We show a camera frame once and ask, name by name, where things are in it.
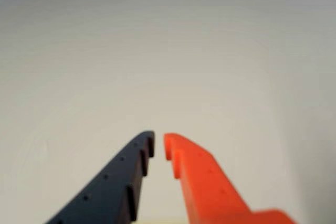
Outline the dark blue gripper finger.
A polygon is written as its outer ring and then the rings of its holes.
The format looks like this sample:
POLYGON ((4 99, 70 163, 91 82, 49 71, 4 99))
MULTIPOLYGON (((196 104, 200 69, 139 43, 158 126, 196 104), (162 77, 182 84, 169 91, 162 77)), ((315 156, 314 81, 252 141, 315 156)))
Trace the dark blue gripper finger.
POLYGON ((155 134, 144 131, 125 147, 48 223, 132 223, 142 179, 154 156, 155 134))

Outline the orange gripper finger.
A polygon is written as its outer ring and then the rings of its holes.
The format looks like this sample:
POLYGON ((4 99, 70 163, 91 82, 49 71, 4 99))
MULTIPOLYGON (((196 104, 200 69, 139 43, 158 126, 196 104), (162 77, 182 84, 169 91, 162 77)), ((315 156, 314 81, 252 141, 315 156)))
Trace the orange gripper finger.
POLYGON ((200 145, 166 133, 164 146, 181 183, 190 223, 293 223, 280 210, 250 210, 214 156, 200 145))

